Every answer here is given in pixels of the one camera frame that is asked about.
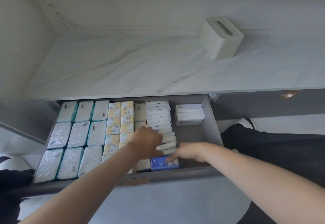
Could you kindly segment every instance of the countertop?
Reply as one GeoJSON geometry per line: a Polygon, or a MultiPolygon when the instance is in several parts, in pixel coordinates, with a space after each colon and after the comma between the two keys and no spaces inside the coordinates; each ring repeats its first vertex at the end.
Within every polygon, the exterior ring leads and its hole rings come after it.
{"type": "Polygon", "coordinates": [[[212,60],[196,36],[59,37],[25,90],[69,100],[325,88],[325,36],[247,36],[212,60]]]}

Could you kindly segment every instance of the person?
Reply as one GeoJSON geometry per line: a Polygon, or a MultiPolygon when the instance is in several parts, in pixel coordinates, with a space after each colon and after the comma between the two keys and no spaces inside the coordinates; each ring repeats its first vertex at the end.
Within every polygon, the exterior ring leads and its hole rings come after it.
{"type": "MultiPolygon", "coordinates": [[[[229,129],[249,129],[239,123],[234,126],[229,129]]],[[[244,133],[226,130],[223,140],[228,140],[230,147],[236,147],[233,142],[236,136],[239,140],[249,140],[241,137],[244,133]]],[[[156,149],[161,141],[162,135],[157,131],[141,127],[128,144],[108,160],[63,189],[20,223],[88,223],[112,189],[139,160],[163,155],[156,149]]],[[[205,142],[181,143],[167,161],[178,157],[208,162],[237,185],[271,221],[278,224],[325,222],[325,189],[286,169],[205,142]]]]}

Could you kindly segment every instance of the open drawer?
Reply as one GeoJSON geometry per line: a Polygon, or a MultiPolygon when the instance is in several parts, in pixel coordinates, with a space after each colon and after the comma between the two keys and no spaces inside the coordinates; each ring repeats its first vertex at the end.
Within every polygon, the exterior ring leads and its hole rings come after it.
{"type": "MultiPolygon", "coordinates": [[[[110,101],[128,101],[132,100],[135,103],[144,103],[145,101],[167,100],[170,102],[172,115],[172,129],[177,137],[177,147],[181,142],[209,142],[222,145],[221,136],[215,121],[209,98],[207,95],[174,95],[174,96],[159,96],[159,97],[141,97],[141,98],[120,98],[109,99],[110,101]],[[174,112],[176,104],[199,104],[203,106],[205,120],[198,126],[175,127],[174,112]]],[[[146,173],[127,174],[118,186],[129,185],[144,185],[150,183],[198,179],[205,177],[214,177],[221,175],[216,169],[207,163],[199,163],[189,159],[179,159],[179,169],[154,171],[146,173]]],[[[75,180],[54,181],[45,183],[35,183],[31,186],[16,190],[19,197],[29,197],[35,195],[44,195],[57,193],[67,187],[75,180]]]]}

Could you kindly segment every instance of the white shoe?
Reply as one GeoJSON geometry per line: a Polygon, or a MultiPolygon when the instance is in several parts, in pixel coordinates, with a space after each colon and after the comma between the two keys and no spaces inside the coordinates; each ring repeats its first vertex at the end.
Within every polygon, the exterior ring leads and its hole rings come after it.
{"type": "Polygon", "coordinates": [[[233,125],[234,124],[242,124],[246,128],[250,128],[250,129],[256,130],[255,124],[249,118],[242,118],[240,120],[237,120],[235,123],[233,123],[233,125]]]}

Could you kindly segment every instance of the drawer front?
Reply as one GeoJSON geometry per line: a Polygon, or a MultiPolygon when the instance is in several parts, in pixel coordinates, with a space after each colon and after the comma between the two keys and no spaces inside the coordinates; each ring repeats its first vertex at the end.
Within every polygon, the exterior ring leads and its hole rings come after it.
{"type": "Polygon", "coordinates": [[[324,100],[325,89],[221,93],[212,109],[216,120],[320,114],[324,100]]]}
{"type": "MultiPolygon", "coordinates": [[[[215,121],[212,108],[207,95],[174,95],[141,98],[109,99],[110,101],[129,101],[144,103],[145,101],[167,100],[170,102],[172,115],[172,129],[177,137],[177,147],[180,142],[202,142],[206,141],[223,146],[221,136],[215,121]],[[200,126],[175,127],[174,112],[176,104],[199,104],[203,106],[205,120],[200,126]]],[[[198,179],[206,177],[221,176],[222,174],[206,163],[198,163],[194,160],[179,159],[180,169],[155,171],[146,173],[127,174],[118,186],[143,185],[177,180],[198,179]]],[[[36,183],[31,186],[14,190],[12,194],[18,197],[29,197],[57,193],[67,187],[74,180],[36,183]]]]}

